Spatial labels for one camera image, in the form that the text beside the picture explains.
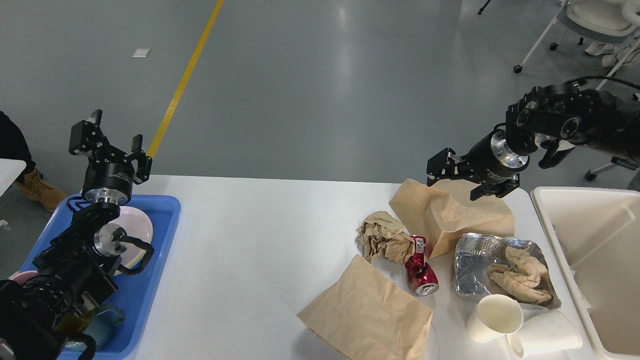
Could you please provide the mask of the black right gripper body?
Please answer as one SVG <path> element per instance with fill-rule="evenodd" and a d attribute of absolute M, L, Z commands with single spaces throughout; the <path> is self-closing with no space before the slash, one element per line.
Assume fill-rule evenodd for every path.
<path fill-rule="evenodd" d="M 462 156 L 462 178 L 473 183 L 491 186 L 520 186 L 519 173 L 530 164 L 528 155 L 521 155 L 510 148 L 506 131 L 496 129 L 478 141 Z"/>

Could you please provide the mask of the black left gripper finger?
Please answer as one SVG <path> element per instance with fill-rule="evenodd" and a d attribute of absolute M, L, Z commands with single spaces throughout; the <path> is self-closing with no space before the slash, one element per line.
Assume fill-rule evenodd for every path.
<path fill-rule="evenodd" d="M 132 138 L 131 151 L 126 155 L 125 159 L 131 166 L 135 163 L 133 183 L 140 185 L 149 180 L 153 167 L 153 158 L 148 156 L 143 149 L 142 134 L 137 134 Z"/>
<path fill-rule="evenodd" d="M 122 164 L 126 153 L 110 144 L 102 132 L 100 125 L 103 110 L 92 112 L 87 120 L 78 121 L 71 127 L 69 140 L 69 154 L 87 157 L 94 163 Z"/>

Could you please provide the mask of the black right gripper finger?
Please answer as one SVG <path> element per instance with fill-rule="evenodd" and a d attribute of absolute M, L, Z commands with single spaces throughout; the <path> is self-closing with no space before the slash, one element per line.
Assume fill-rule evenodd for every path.
<path fill-rule="evenodd" d="M 504 198 L 515 189 L 521 186 L 519 178 L 508 178 L 505 182 L 489 183 L 483 182 L 470 192 L 470 200 L 476 201 L 482 197 L 496 196 L 496 198 Z"/>
<path fill-rule="evenodd" d="M 427 160 L 426 185 L 434 186 L 441 180 L 466 180 L 473 182 L 473 169 L 463 156 L 452 148 L 444 148 Z"/>

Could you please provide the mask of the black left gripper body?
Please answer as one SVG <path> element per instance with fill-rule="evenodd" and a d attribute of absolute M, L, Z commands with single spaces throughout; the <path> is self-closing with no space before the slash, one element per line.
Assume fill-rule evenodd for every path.
<path fill-rule="evenodd" d="M 134 173 L 130 162 L 89 160 L 81 196 L 89 203 L 124 206 L 131 201 Z"/>

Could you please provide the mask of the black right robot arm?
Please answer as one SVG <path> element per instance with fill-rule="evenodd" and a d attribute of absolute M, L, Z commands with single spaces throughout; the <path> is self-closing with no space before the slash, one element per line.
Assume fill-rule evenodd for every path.
<path fill-rule="evenodd" d="M 535 86 L 511 104 L 503 122 L 458 155 L 444 148 L 426 165 L 426 185 L 442 180 L 475 183 L 470 200 L 504 198 L 517 189 L 530 155 L 545 151 L 538 166 L 558 166 L 574 148 L 585 147 L 634 165 L 639 163 L 639 102 L 586 88 L 583 76 Z"/>

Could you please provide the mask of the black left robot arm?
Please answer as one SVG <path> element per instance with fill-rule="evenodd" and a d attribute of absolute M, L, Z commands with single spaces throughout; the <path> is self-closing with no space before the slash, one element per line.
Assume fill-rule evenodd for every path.
<path fill-rule="evenodd" d="M 118 290 L 116 272 L 139 274 L 154 255 L 150 243 L 114 223 L 133 186 L 149 179 L 153 160 L 141 134 L 133 137 L 130 153 L 110 144 L 102 116 L 97 109 L 70 133 L 69 153 L 87 157 L 80 196 L 87 207 L 73 210 L 70 226 L 34 257 L 35 276 L 23 284 L 1 281 L 0 335 L 16 360 L 55 360 L 69 342 L 85 345 L 80 360 L 93 359 L 98 345 L 91 335 L 57 326 L 68 315 L 96 310 Z"/>

